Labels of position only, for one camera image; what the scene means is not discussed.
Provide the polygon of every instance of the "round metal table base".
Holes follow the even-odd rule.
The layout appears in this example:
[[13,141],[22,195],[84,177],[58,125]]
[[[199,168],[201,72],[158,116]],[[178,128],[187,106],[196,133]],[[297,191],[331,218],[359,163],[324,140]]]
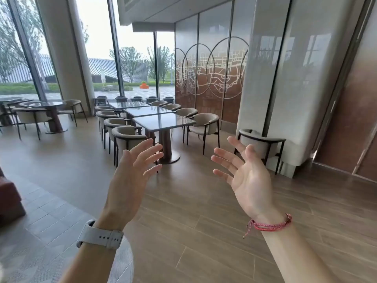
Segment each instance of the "round metal table base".
[[176,161],[178,161],[180,157],[181,157],[181,155],[178,152],[172,150],[172,157],[170,159],[163,159],[162,158],[162,159],[158,160],[158,163],[162,164],[162,165],[173,164]]
[[63,133],[63,132],[66,132],[68,129],[63,129],[62,131],[59,131],[59,132],[51,132],[51,131],[47,131],[46,134],[59,134],[59,133]]

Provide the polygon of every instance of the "person's left hand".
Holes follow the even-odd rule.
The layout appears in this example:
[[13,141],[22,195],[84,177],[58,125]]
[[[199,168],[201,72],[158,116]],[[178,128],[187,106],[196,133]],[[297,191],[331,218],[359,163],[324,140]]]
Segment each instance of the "person's left hand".
[[119,166],[110,182],[105,207],[95,227],[123,230],[134,218],[144,195],[145,186],[162,165],[149,165],[162,158],[161,144],[153,146],[153,139],[141,142],[131,151],[124,150]]

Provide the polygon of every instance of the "red braided bracelet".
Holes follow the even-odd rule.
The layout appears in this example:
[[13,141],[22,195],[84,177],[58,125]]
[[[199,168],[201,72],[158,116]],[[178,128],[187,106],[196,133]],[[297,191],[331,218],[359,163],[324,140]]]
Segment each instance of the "red braided bracelet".
[[251,219],[246,226],[247,232],[243,236],[243,238],[245,238],[245,236],[248,235],[248,233],[252,229],[253,225],[254,225],[254,228],[259,230],[259,231],[278,231],[278,230],[285,228],[288,224],[290,224],[292,222],[292,216],[290,214],[285,214],[285,215],[286,215],[285,221],[282,222],[282,223],[279,223],[279,224],[256,223],[255,220]]

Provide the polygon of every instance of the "white watch strap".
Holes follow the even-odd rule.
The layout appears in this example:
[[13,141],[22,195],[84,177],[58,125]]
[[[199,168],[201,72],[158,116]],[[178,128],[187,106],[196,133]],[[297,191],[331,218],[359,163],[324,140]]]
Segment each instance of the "white watch strap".
[[122,231],[109,231],[106,229],[94,228],[95,220],[89,220],[77,240],[77,247],[80,248],[83,242],[106,246],[108,249],[118,249],[122,243]]

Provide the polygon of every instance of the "ceiling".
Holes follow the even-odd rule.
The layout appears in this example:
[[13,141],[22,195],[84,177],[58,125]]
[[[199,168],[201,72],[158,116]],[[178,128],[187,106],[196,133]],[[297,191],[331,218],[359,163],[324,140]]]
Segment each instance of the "ceiling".
[[175,23],[228,0],[118,0],[120,24]]

